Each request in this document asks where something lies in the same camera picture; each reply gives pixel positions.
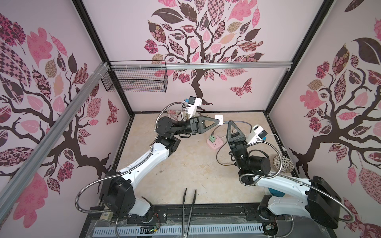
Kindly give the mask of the green usb charger plug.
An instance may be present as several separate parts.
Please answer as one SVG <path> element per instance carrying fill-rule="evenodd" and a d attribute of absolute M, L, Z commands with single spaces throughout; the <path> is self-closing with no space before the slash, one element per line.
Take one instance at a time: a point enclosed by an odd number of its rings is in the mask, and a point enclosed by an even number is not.
<path fill-rule="evenodd" d="M 216 141 L 216 137 L 215 137 L 214 135 L 210 135 L 210 136 L 209 136 L 209 141 L 210 141 L 211 143 L 214 143 L 214 142 Z"/>

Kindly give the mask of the small silver mp3 player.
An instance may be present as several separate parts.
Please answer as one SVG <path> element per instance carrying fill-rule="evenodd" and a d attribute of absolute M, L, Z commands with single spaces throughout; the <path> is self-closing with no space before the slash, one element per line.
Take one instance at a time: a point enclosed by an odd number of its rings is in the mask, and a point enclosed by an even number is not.
<path fill-rule="evenodd" d="M 223 115 L 215 115 L 214 116 L 216 120 L 218 120 L 218 124 L 219 125 L 223 125 L 224 124 L 224 116 Z"/>

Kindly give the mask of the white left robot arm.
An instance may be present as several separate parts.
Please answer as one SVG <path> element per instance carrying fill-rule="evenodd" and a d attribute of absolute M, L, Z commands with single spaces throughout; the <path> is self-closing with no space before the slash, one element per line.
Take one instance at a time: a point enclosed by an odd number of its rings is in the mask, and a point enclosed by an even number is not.
<path fill-rule="evenodd" d="M 222 115 L 214 118 L 198 116 L 186 121 L 161 117 L 155 130 L 158 136 L 150 150 L 128 167 L 118 172 L 111 170 L 107 174 L 101 189 L 101 201 L 118 218 L 130 214 L 146 216 L 153 205 L 135 196 L 134 189 L 139 182 L 177 150 L 181 140 L 176 135 L 203 134 L 217 125 L 223 125 Z"/>

